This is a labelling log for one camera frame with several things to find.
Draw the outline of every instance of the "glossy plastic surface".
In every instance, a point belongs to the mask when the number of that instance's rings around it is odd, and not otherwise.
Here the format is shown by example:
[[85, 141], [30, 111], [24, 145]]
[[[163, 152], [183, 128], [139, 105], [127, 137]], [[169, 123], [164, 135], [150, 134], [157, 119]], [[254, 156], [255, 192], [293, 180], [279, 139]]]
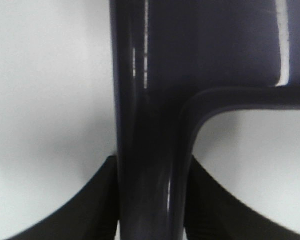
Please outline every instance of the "glossy plastic surface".
[[[275, 94], [267, 88], [276, 85], [300, 86], [300, 0], [111, 5], [121, 237], [179, 240], [191, 156], [186, 147], [194, 134], [186, 113], [178, 130], [182, 107], [216, 87], [263, 88], [256, 98], [249, 98], [248, 88], [217, 91], [201, 102], [211, 110], [232, 98], [253, 105], [264, 91]], [[283, 98], [298, 101], [298, 90], [285, 91], [279, 90]], [[268, 97], [258, 107], [272, 108], [272, 100], [290, 104]]]

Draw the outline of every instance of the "white wall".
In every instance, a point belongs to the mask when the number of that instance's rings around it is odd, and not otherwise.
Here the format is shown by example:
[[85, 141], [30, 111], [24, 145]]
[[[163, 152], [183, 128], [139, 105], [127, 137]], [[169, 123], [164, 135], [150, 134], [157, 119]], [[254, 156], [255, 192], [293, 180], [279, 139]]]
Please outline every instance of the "white wall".
[[107, 0], [0, 0], [0, 239], [116, 152]]
[[236, 198], [300, 233], [300, 111], [217, 115], [200, 130], [193, 154]]

